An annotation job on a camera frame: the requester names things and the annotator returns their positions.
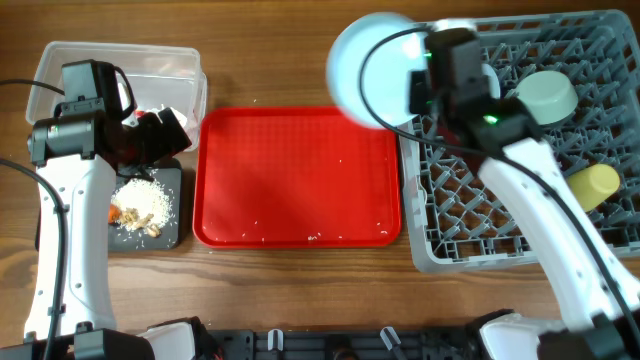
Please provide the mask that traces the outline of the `light blue plate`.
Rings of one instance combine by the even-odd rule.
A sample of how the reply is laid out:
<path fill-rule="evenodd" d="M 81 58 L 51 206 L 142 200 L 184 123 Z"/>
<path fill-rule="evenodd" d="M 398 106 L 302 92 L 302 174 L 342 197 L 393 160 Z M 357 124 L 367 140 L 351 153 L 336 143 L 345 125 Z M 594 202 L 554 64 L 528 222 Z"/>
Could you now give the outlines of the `light blue plate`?
<path fill-rule="evenodd" d="M 400 126 L 413 118 L 409 86 L 411 73 L 426 68 L 425 35 L 412 33 L 381 47 L 376 44 L 414 26 L 403 15 L 374 13 L 354 21 L 334 41 L 326 81 L 334 103 L 351 122 L 371 129 L 381 127 L 361 100 L 360 83 L 370 107 L 388 124 Z"/>

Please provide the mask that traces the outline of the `orange carrot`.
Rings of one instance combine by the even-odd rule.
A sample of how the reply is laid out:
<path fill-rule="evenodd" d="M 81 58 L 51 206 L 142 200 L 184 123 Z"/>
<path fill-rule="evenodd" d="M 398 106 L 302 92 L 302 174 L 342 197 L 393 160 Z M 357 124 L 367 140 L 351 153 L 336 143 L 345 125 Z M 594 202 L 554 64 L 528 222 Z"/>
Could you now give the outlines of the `orange carrot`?
<path fill-rule="evenodd" d="M 108 212 L 108 223 L 114 224 L 119 220 L 120 217 L 121 217 L 121 210 L 119 209 L 119 207 L 114 204 L 111 204 Z"/>

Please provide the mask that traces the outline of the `white tissue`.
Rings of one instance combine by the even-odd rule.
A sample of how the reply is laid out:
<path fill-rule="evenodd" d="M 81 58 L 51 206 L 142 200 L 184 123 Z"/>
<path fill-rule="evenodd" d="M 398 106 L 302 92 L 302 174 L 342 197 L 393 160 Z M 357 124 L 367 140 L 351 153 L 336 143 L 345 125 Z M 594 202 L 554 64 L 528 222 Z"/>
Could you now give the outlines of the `white tissue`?
<path fill-rule="evenodd" d="M 148 109 L 148 112 L 159 114 L 162 110 L 165 110 L 165 109 L 166 109 L 166 106 L 164 104 L 162 104 L 159 108 Z M 176 110 L 173 107 L 169 107 L 169 110 L 172 112 L 174 117 L 178 120 L 178 122 L 181 125 L 181 127 L 185 128 L 186 125 L 188 124 L 188 118 L 184 114 L 182 114 L 180 111 Z"/>

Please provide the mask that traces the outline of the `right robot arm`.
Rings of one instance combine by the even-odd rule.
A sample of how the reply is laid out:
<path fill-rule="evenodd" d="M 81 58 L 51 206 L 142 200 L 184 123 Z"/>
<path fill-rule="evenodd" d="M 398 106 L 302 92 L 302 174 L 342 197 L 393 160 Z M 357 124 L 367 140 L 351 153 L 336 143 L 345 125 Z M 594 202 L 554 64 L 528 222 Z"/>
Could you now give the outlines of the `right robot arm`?
<path fill-rule="evenodd" d="M 636 359 L 639 281 L 613 255 L 557 165 L 542 128 L 574 111 L 568 78 L 543 71 L 496 99 L 482 70 L 431 69 L 441 128 L 511 214 L 549 279 L 561 320 L 501 315 L 480 328 L 492 359 Z"/>

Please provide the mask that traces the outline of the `yellow plastic cup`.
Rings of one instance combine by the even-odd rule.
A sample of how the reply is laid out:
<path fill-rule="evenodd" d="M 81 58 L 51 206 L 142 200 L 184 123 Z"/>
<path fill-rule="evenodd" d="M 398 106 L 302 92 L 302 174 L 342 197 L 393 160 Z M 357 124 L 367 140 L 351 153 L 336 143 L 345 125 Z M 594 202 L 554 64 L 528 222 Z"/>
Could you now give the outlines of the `yellow plastic cup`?
<path fill-rule="evenodd" d="M 567 178 L 567 183 L 581 208 L 589 212 L 607 200 L 620 187 L 617 171 L 606 164 L 595 164 Z"/>

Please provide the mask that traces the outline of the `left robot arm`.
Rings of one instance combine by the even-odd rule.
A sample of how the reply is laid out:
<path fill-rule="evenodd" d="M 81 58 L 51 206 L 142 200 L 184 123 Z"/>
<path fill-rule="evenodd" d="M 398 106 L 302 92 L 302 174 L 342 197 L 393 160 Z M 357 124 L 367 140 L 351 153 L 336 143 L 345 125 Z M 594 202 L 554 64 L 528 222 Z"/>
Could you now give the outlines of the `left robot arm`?
<path fill-rule="evenodd" d="M 153 163 L 191 144 L 170 109 L 137 126 L 94 110 L 36 122 L 29 139 L 39 187 L 36 294 L 24 341 L 4 359 L 196 359 L 197 328 L 174 320 L 140 335 L 117 331 L 108 285 L 108 211 L 121 165 Z"/>

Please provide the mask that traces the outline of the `rice and food scraps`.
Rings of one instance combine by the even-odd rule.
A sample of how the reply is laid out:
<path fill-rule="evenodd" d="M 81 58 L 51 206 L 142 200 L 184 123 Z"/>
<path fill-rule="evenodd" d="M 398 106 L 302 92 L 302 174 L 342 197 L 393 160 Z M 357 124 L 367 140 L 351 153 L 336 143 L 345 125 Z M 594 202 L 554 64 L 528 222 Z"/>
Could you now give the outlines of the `rice and food scraps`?
<path fill-rule="evenodd" d="M 110 225 L 128 233 L 158 238 L 177 225 L 176 192 L 157 180 L 130 180 L 114 191 L 111 204 L 119 207 L 121 217 Z"/>

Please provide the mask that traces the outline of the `mint green bowl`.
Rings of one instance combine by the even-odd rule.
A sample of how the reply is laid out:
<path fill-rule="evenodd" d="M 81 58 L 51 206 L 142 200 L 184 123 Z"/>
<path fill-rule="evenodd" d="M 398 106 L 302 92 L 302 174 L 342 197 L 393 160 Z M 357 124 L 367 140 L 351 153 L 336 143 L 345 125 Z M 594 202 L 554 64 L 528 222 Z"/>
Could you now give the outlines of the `mint green bowl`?
<path fill-rule="evenodd" d="M 516 95 L 540 126 L 569 117 L 579 102 L 570 79 L 558 71 L 540 71 L 527 76 L 516 87 Z"/>

